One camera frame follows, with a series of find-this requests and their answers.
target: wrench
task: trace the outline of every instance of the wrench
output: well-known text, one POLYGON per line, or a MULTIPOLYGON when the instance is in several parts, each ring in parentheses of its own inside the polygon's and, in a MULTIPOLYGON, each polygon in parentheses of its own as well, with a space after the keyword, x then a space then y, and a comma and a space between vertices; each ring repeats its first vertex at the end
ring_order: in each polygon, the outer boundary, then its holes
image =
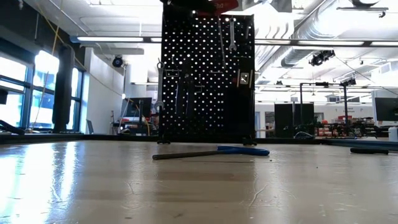
POLYGON ((229 20, 229 29, 230 29, 230 33, 231 33, 231 44, 229 45, 229 51, 236 51, 236 45, 235 45, 235 22, 234 22, 234 18, 231 18, 229 20))
POLYGON ((221 29, 220 20, 221 20, 220 17, 217 16, 218 32, 220 33, 221 54, 223 56, 223 66, 224 66, 224 68, 226 68, 225 53, 224 53, 224 42, 223 42, 223 30, 221 29))
POLYGON ((157 64, 157 70, 159 72, 159 79, 158 79, 158 84, 157 84, 157 101, 155 103, 155 109, 157 112, 160 112, 160 107, 164 109, 164 103, 162 101, 162 87, 163 87, 163 72, 164 72, 164 63, 159 60, 159 63, 157 64))

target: workbench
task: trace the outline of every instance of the workbench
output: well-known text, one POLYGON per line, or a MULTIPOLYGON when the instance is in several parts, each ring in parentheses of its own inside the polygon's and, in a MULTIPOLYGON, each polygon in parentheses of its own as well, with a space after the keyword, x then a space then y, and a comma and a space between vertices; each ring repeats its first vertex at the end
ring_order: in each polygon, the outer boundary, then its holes
POLYGON ((0 145, 0 223, 398 223, 393 154, 261 144, 269 157, 151 159, 216 146, 0 145))

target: pegboard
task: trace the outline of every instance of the pegboard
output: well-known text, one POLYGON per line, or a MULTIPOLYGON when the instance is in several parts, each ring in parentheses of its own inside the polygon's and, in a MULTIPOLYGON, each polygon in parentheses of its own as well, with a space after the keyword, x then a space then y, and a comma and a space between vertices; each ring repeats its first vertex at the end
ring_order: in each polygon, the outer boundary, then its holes
POLYGON ((228 48, 231 18, 229 15, 221 15, 220 18, 192 17, 165 8, 161 58, 165 63, 162 87, 165 106, 160 114, 160 134, 198 138, 254 135, 254 72, 250 85, 239 86, 238 80, 239 63, 242 60, 248 61, 254 71, 253 17, 233 16, 235 44, 238 48, 234 52, 228 48), (221 22, 226 67, 223 66, 218 19, 221 22), (190 62, 190 75, 195 85, 192 116, 184 113, 178 115, 176 112, 179 75, 182 64, 187 61, 190 62), (231 101, 229 96, 233 95, 238 98, 242 95, 241 99, 245 102, 231 101), (244 110, 244 114, 236 114, 242 107, 248 109, 244 110))

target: screwdriver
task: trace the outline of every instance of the screwdriver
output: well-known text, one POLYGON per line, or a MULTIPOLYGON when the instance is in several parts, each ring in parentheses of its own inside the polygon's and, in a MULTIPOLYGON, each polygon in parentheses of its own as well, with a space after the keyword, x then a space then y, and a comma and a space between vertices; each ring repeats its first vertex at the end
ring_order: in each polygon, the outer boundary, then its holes
POLYGON ((266 149, 255 149, 255 148, 247 148, 247 147, 218 146, 217 151, 159 154, 159 155, 153 155, 152 158, 154 160, 181 159, 181 158, 187 158, 187 157, 211 156, 211 155, 218 155, 218 154, 244 154, 244 155, 251 155, 251 156, 268 156, 269 151, 266 149))

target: red sign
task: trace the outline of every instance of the red sign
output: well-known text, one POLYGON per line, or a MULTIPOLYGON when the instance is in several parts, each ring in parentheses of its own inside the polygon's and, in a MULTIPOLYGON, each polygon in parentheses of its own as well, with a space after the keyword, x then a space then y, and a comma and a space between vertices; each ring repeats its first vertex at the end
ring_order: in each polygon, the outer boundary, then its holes
MULTIPOLYGON (((236 9, 239 6, 238 0, 214 0, 211 2, 216 6, 216 15, 236 9)), ((210 16, 205 12, 198 12, 198 14, 201 16, 210 16)))

